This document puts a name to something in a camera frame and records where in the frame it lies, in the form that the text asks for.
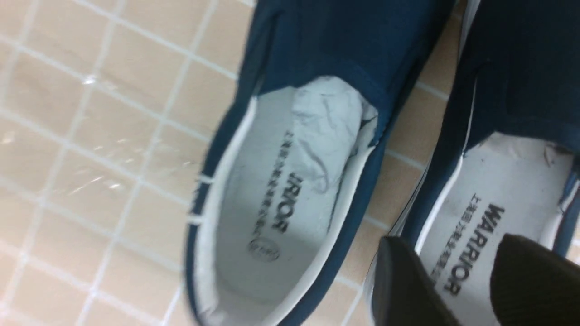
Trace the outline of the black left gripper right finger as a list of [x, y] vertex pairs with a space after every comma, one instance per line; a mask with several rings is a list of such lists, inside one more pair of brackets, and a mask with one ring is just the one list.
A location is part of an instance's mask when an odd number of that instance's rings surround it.
[[490, 279], [493, 312], [502, 326], [577, 326], [580, 268], [520, 235], [504, 235]]

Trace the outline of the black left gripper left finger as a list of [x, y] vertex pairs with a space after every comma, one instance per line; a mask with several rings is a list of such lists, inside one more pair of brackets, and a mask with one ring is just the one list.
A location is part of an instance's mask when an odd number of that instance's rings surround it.
[[376, 326], [458, 326], [416, 252], [400, 237], [379, 241], [372, 287]]

